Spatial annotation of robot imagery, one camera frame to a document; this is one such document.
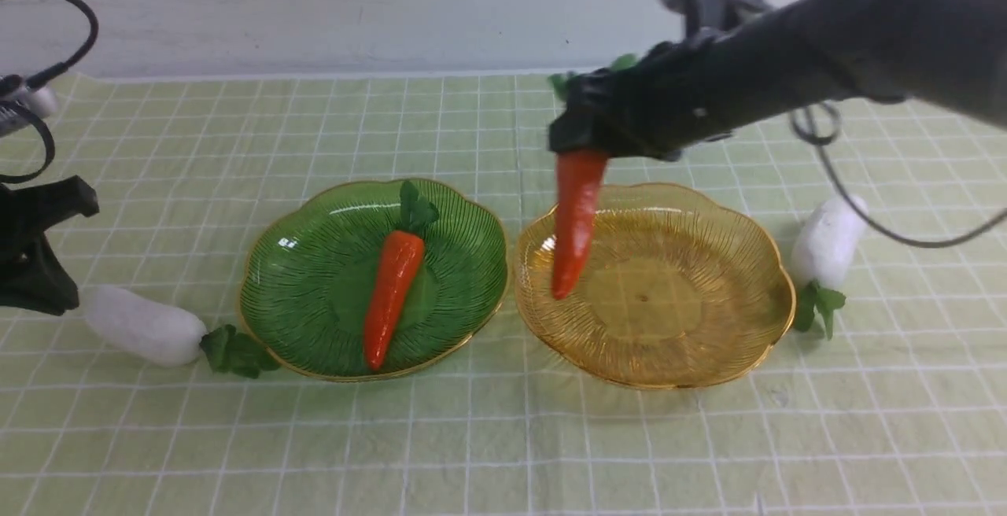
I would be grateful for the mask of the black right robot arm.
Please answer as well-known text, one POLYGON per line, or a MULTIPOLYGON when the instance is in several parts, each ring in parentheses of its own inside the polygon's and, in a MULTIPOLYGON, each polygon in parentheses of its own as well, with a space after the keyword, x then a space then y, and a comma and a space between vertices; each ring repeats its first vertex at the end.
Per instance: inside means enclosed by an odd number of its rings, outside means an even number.
POLYGON ((1005 126, 1006 0, 661 0, 684 39, 568 83, 552 153, 673 160, 824 101, 909 98, 1005 126))

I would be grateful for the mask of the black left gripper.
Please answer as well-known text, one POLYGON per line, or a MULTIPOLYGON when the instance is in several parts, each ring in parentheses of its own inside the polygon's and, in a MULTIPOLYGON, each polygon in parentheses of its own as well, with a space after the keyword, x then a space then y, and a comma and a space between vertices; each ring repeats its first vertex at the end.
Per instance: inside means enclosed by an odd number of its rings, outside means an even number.
POLYGON ((46 234, 98 212, 96 190, 78 175, 25 189, 1 186, 1 307, 53 316, 78 308, 78 286, 46 234))

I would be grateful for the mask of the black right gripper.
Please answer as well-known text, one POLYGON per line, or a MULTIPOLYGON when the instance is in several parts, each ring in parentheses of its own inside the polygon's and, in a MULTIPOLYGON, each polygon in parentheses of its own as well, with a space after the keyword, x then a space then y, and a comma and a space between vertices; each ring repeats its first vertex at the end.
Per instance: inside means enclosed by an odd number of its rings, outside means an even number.
POLYGON ((611 158, 674 162, 692 146, 733 136, 695 92, 717 36, 660 42, 643 57, 622 54, 592 72, 549 76, 563 111, 549 125, 549 150, 597 150, 611 158))

